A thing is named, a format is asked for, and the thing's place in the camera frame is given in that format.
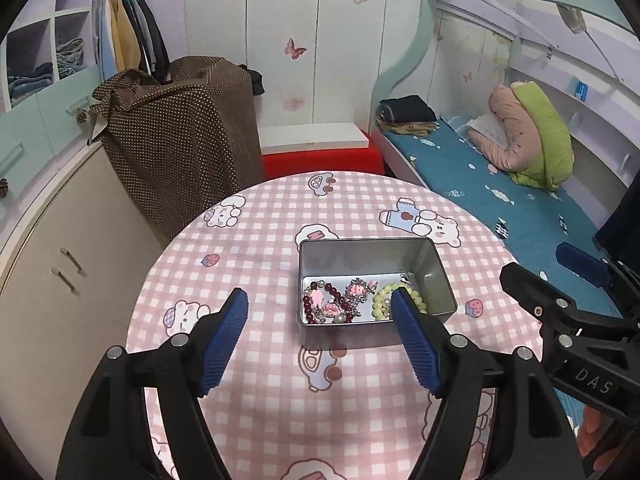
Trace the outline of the right hand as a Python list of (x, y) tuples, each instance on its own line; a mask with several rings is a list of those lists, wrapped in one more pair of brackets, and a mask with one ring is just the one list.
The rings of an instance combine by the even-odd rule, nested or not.
[(582, 411), (582, 423), (577, 434), (577, 446), (582, 457), (586, 457), (598, 444), (602, 413), (589, 405)]

